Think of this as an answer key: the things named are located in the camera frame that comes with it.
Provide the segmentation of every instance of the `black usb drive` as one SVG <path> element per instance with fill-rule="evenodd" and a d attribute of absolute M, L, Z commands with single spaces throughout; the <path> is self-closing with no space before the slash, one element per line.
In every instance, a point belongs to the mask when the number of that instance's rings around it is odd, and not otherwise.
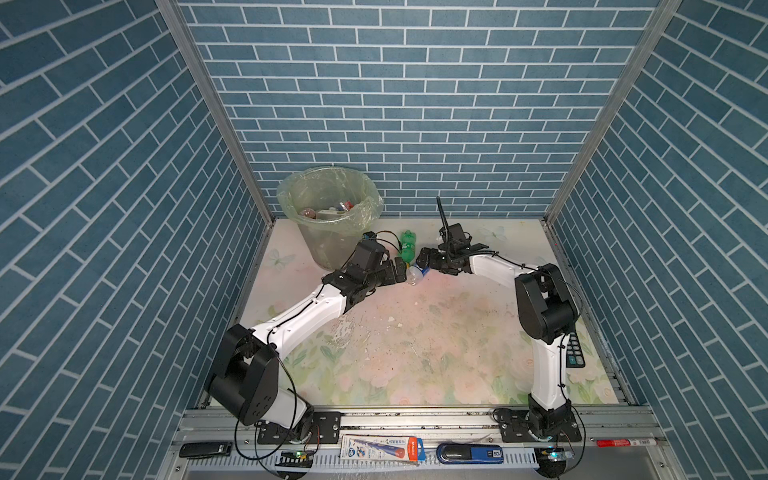
<path fill-rule="evenodd" d="M 185 443 L 179 449 L 179 458 L 228 457 L 230 452 L 232 442 Z"/>

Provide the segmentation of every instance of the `metal corner post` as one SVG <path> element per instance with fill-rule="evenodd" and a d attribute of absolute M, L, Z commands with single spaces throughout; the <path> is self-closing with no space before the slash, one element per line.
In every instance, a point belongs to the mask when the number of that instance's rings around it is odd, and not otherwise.
<path fill-rule="evenodd" d="M 592 130 L 587 134 L 587 137 L 584 139 L 584 144 L 581 145 L 581 150 L 579 150 L 576 155 L 571 169 L 565 175 L 563 184 L 560 186 L 560 189 L 554 196 L 554 200 L 544 214 L 544 219 L 549 224 L 554 223 L 554 220 L 563 209 L 568 196 L 571 195 L 571 192 L 576 187 L 579 177 L 581 177 L 581 174 L 587 169 L 587 166 L 592 159 L 592 155 L 594 155 L 594 152 L 598 149 L 600 142 L 603 141 L 603 137 L 606 132 L 608 132 L 611 123 L 614 121 L 616 113 L 618 113 L 619 108 L 621 108 L 621 105 L 624 103 L 624 99 L 629 95 L 632 85 L 634 85 L 637 77 L 639 77 L 640 73 L 643 71 L 645 62 L 648 61 L 650 54 L 654 51 L 654 48 L 656 48 L 656 44 L 661 40 L 661 35 L 664 33 L 664 30 L 667 29 L 667 26 L 681 2 L 682 0 L 659 0 L 659 5 L 654 10 L 653 14 L 651 14 L 640 41 L 637 43 L 637 46 L 627 60 L 627 64 L 621 72 L 621 76 L 616 81 L 613 91 L 608 95 L 608 100 L 605 102 L 605 106 L 600 110 L 600 114 L 598 115 L 597 120 L 594 121 Z"/>
<path fill-rule="evenodd" d="M 200 90 L 200 94 L 203 96 L 203 100 L 208 106 L 216 126 L 219 128 L 224 143 L 227 144 L 227 148 L 232 154 L 237 170 L 240 171 L 245 184 L 248 186 L 248 191 L 251 197 L 253 197 L 253 201 L 264 217 L 267 226 L 271 227 L 275 222 L 275 216 L 272 214 L 270 206 L 267 204 L 261 191 L 261 187 L 259 187 L 256 177 L 253 175 L 253 169 L 251 169 L 248 163 L 243 146 L 235 134 L 229 115 L 227 115 L 227 111 L 224 109 L 223 103 L 221 103 L 221 98 L 208 74 L 203 57 L 200 55 L 200 51 L 197 50 L 197 45 L 194 38 L 192 38 L 192 32 L 187 26 L 187 22 L 184 20 L 184 13 L 181 11 L 178 0 L 155 0 L 155 3 L 157 3 L 157 7 L 160 9 L 163 20 L 168 25 L 170 36 L 176 42 L 181 56 L 190 69 L 192 78 Z"/>

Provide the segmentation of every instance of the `green plastic bottle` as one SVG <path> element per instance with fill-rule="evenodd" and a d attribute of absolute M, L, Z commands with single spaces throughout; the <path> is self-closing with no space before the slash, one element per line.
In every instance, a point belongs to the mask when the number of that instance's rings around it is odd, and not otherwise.
<path fill-rule="evenodd" d="M 411 230 L 404 231 L 402 235 L 400 235 L 400 243 L 402 243 L 400 256 L 404 262 L 410 265 L 416 257 L 416 234 Z"/>

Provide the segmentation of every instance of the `transparent trash bin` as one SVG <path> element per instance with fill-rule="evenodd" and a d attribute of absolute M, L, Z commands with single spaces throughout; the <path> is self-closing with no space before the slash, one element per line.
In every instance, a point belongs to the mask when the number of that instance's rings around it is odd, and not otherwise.
<path fill-rule="evenodd" d="M 343 266 L 384 208 L 384 200 L 370 178 L 341 167 L 291 174 L 277 188 L 277 200 L 286 216 L 299 224 L 312 258 L 327 270 Z M 341 201 L 350 201 L 354 207 L 336 219 L 314 220 L 300 215 L 305 208 L 324 210 Z"/>

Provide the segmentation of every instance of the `table surface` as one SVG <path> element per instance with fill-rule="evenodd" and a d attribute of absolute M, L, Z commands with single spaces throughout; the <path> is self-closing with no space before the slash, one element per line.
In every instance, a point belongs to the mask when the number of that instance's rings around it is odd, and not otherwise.
<path fill-rule="evenodd" d="M 536 220 L 461 224 L 473 242 L 510 260 L 555 263 Z M 437 245 L 439 228 L 436 218 L 385 218 L 373 225 L 376 231 L 415 232 L 417 253 Z M 240 323 L 250 328 L 276 316 L 326 273 L 313 262 L 296 224 L 278 220 Z M 584 323 L 576 330 L 586 367 L 566 369 L 573 402 L 617 403 Z M 514 405 L 528 403 L 532 356 L 513 291 L 481 276 L 431 271 L 418 285 L 378 289 L 320 328 L 285 363 L 300 395 L 314 405 Z"/>

